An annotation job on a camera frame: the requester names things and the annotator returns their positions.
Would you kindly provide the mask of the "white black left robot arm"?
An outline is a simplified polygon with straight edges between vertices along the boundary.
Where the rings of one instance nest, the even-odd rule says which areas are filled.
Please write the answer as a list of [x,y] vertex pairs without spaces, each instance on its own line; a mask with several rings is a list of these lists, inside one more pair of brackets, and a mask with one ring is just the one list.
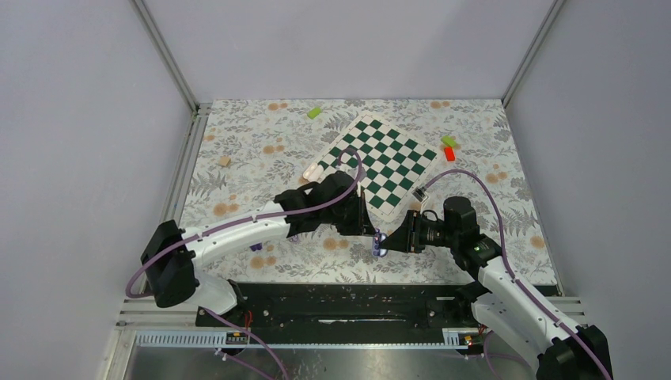
[[262,207],[213,226],[181,229],[173,220],[162,222],[140,256],[150,297],[159,308],[203,306],[226,325],[236,325],[245,317],[244,302],[231,281],[204,268],[226,254],[322,225],[334,226],[342,236],[376,233],[363,190],[345,172],[286,190]]

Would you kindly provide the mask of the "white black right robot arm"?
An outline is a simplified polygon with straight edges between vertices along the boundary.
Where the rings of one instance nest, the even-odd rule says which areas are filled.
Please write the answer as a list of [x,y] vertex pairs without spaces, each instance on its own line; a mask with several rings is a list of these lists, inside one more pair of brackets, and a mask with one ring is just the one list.
[[410,210],[400,227],[378,242],[382,250],[450,250],[474,279],[453,306],[462,325],[477,322],[504,340],[538,379],[610,379],[608,341],[595,325],[581,326],[508,264],[502,246],[480,232],[476,211],[460,196],[443,203],[443,218]]

